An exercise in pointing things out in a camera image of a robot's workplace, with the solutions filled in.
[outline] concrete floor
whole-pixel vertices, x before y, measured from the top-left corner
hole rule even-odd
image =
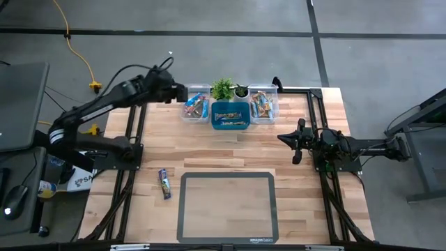
[[[312,31],[305,0],[59,2],[74,29]],[[320,32],[446,33],[442,0],[313,2]],[[15,0],[0,13],[0,27],[5,26],[63,28],[63,20],[50,0]],[[321,45],[330,86],[341,88],[354,137],[382,138],[395,116],[446,86],[444,40],[321,39]],[[171,73],[181,83],[228,76],[243,84],[268,83],[279,76],[286,86],[321,86],[312,38],[73,36],[72,46],[89,60],[103,84],[124,65],[153,65],[172,52],[176,61]],[[49,62],[48,86],[82,102],[94,98],[86,66],[70,53],[61,35],[0,34],[0,60]],[[144,73],[129,70],[120,79]],[[78,105],[49,93],[66,108]],[[53,121],[60,112],[45,97],[40,120]],[[105,116],[97,119],[102,128],[105,121]],[[411,161],[374,158],[364,168],[364,182],[377,241],[446,249],[446,199],[406,203],[406,196],[422,191]],[[21,244],[69,241],[85,200],[86,193],[60,195],[46,204],[43,221],[52,228],[49,237],[14,237]],[[16,240],[0,238],[0,245]]]

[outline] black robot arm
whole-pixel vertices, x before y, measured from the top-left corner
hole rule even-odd
[[[398,161],[405,161],[410,157],[406,144],[400,137],[355,139],[329,128],[317,128],[313,132],[311,128],[305,127],[304,119],[299,119],[296,131],[278,135],[277,138],[295,151],[293,164],[299,164],[302,160],[302,149],[310,150],[317,158],[324,159],[334,168],[354,162],[360,156],[384,156]]]
[[[172,99],[178,102],[187,100],[187,89],[175,83],[166,68],[153,66],[147,76],[138,75],[121,82],[109,93],[80,107],[62,113],[49,129],[49,142],[52,145],[63,144],[72,149],[93,149],[113,151],[121,157],[132,157],[132,149],[124,136],[108,139],[78,133],[78,127],[116,108],[141,106],[148,102],[170,103]]]

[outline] small plant pot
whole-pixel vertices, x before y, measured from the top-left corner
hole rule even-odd
[[[236,93],[236,90],[234,90],[234,102],[248,102],[249,103],[249,89],[247,90],[248,94],[245,97],[239,97]]]

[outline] black metal frame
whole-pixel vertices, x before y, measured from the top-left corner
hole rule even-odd
[[[142,132],[144,129],[144,121],[146,120],[146,112],[147,112],[147,104],[141,106],[141,111],[139,113],[139,120],[137,126],[136,140],[135,144],[140,145],[140,147],[144,147],[141,143]],[[134,123],[134,116],[136,113],[136,106],[132,106],[130,108],[127,128],[125,130],[125,136],[130,138],[132,134],[132,128]],[[105,232],[105,240],[118,240],[123,242],[125,231],[127,229],[127,221],[128,221],[128,213],[130,210],[130,202],[132,199],[132,191],[134,178],[136,176],[137,170],[130,170],[128,174],[128,178],[124,188],[121,189],[121,184],[123,182],[125,170],[118,170],[118,174],[116,176],[115,187],[113,191],[113,197],[111,199],[110,209],[105,214],[104,218],[100,221],[100,223],[96,226],[96,228],[89,234],[87,237],[83,238],[80,241],[94,241],[98,240],[102,233]],[[119,230],[115,238],[112,238],[114,221],[116,217],[116,212],[119,207],[123,204],[123,211],[121,215],[121,222],[119,225]]]
[[[311,119],[311,125],[313,130],[316,129],[316,112],[314,109],[313,99],[317,99],[318,108],[321,113],[321,121],[323,127],[328,127],[327,116],[325,113],[325,106],[323,103],[323,96],[321,89],[293,89],[284,88],[280,83],[278,78],[274,78],[273,84],[277,86],[277,92],[280,94],[302,94],[307,97],[307,104]],[[147,105],[141,107],[139,122],[137,127],[137,139],[136,143],[141,143],[142,131],[144,129],[144,121],[146,115]],[[131,135],[131,130],[133,127],[134,114],[136,112],[136,107],[130,108],[130,114],[127,124],[127,130],[125,135],[129,137]],[[24,247],[13,247],[13,248],[1,248],[0,250],[110,250],[112,245],[125,245],[124,237],[125,230],[127,228],[128,213],[130,209],[130,200],[132,199],[133,183],[136,171],[129,171],[129,176],[127,183],[121,190],[121,183],[123,181],[124,171],[118,171],[118,176],[116,177],[115,190],[113,193],[113,199],[111,207],[105,217],[101,220],[100,224],[89,234],[86,238],[79,239],[74,243],[51,243],[45,245],[30,245]],[[337,171],[331,172],[333,188],[332,190],[328,184],[327,176],[324,171],[319,172],[321,179],[321,188],[323,194],[323,203],[325,207],[325,216],[327,218],[328,233],[330,237],[329,245],[268,245],[268,244],[206,244],[206,245],[193,245],[193,244],[175,244],[175,243],[145,243],[141,244],[141,247],[150,247],[150,250],[160,250],[160,251],[186,251],[200,248],[208,248],[213,250],[221,251],[234,251],[234,250],[388,250],[388,251],[429,251],[428,249],[422,248],[408,248],[393,245],[381,245],[378,242],[371,241],[356,227],[355,223],[348,216],[347,212],[344,210],[344,205],[342,203],[341,190],[339,187],[339,179],[337,176]],[[119,225],[119,231],[116,238],[112,239],[112,230],[114,228],[114,218],[116,212],[120,205],[123,205],[123,212],[121,217],[121,222]],[[339,214],[339,220],[341,223],[341,234],[342,239],[339,239],[335,231],[335,222],[332,215],[332,207],[337,210]],[[105,240],[98,240],[102,233],[107,228],[105,234]],[[350,241],[349,233],[352,233],[356,242]]]
[[[446,189],[442,188],[439,184],[434,170],[431,166],[423,165],[421,161],[421,155],[424,151],[419,147],[414,140],[411,132],[413,128],[415,130],[424,130],[432,127],[441,126],[441,123],[432,123],[432,118],[439,114],[446,112],[446,89],[438,92],[436,95],[428,98],[420,104],[420,111],[404,119],[400,123],[396,124],[388,131],[384,133],[388,137],[393,137],[395,134],[404,132],[406,135],[406,141],[412,158],[420,175],[424,192],[417,195],[410,195],[406,197],[407,202],[417,202],[427,199],[438,199],[446,197]]]

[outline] small container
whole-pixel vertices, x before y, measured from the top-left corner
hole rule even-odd
[[[251,122],[274,123],[279,116],[279,98],[274,84],[251,84],[249,89],[249,114]]]
[[[210,112],[212,127],[216,130],[244,130],[251,122],[249,105],[246,102],[215,102]],[[218,119],[216,116],[218,114],[230,114],[230,116]]]
[[[187,99],[181,110],[181,118],[188,123],[207,123],[209,122],[210,108],[210,85],[209,84],[189,84],[187,87]],[[204,97],[204,101],[199,103],[197,109],[191,111],[188,104],[192,104],[197,99],[197,95]]]

